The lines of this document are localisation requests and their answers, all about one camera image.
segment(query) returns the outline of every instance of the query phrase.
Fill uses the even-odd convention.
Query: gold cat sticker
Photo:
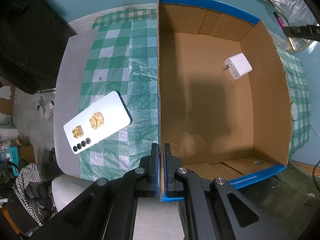
[[[102,126],[104,123],[103,116],[100,112],[96,112],[93,114],[93,116],[90,118],[91,128],[97,129],[98,127]]]
[[[81,128],[81,125],[76,126],[74,130],[72,130],[73,137],[78,139],[79,137],[83,136],[83,130]]]

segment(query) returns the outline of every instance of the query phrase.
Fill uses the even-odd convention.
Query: white power adapter
[[[225,60],[224,70],[229,70],[234,79],[238,79],[243,75],[252,71],[252,67],[243,53],[239,53]]]

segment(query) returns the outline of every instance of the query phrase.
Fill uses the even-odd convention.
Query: box flap
[[[220,175],[208,163],[184,165],[184,168],[194,171],[199,177],[214,180]]]
[[[223,163],[230,166],[234,170],[239,171],[243,175],[262,171],[275,165],[273,163],[260,160],[255,157],[239,158],[235,160],[223,161]]]
[[[249,22],[223,13],[210,35],[212,37],[239,42],[252,27],[253,24]]]
[[[160,31],[198,34],[207,9],[180,5],[160,4]]]
[[[207,13],[205,14],[205,17],[203,19],[199,34],[210,35],[221,15],[222,15],[222,12],[207,10]]]
[[[254,111],[253,156],[287,164],[292,134],[291,101],[281,60],[262,21],[240,41],[249,72]]]
[[[223,163],[211,164],[210,166],[219,174],[219,177],[226,180],[237,179],[243,176],[243,174],[233,170]]]

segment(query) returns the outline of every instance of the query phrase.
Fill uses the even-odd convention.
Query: metal screw cap
[[[223,184],[225,184],[225,182],[226,182],[226,180],[224,179],[224,178],[216,178],[215,180],[214,180],[218,185],[223,185]]]
[[[224,68],[223,68],[223,70],[227,70],[227,69],[229,69],[231,67],[231,64],[228,64],[228,65],[226,65]]]
[[[136,169],[134,170],[134,172],[137,173],[137,174],[142,174],[142,173],[144,173],[144,168],[141,168],[141,167],[136,168]]]
[[[188,170],[187,170],[186,168],[183,168],[183,167],[178,168],[177,171],[178,171],[178,173],[180,173],[180,174],[186,174],[186,173],[188,172]]]
[[[103,185],[105,185],[106,183],[107,183],[107,179],[105,179],[105,178],[100,178],[100,179],[97,180],[97,184],[98,184],[99,186],[103,186]]]

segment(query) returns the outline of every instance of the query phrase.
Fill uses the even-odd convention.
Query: green cloth
[[[311,128],[310,98],[301,61],[280,48],[277,48],[277,52],[284,67],[291,102],[295,102],[298,108],[298,118],[296,121],[292,121],[292,136],[289,146],[290,158],[296,150],[309,141]]]
[[[157,21],[152,19],[156,12],[136,21],[135,16],[127,21],[127,16],[131,19],[130,12],[124,13],[123,21],[114,19],[121,23],[100,24],[85,68],[79,112],[115,90],[133,121],[80,153],[83,179],[122,177],[150,155],[152,143],[158,143]]]
[[[320,206],[312,176],[289,160],[275,176],[240,189],[244,196],[290,236],[297,239]]]
[[[108,13],[97,18],[94,21],[91,29],[94,30],[97,27],[107,26],[114,23],[123,23],[148,19],[157,19],[157,9],[126,9]]]

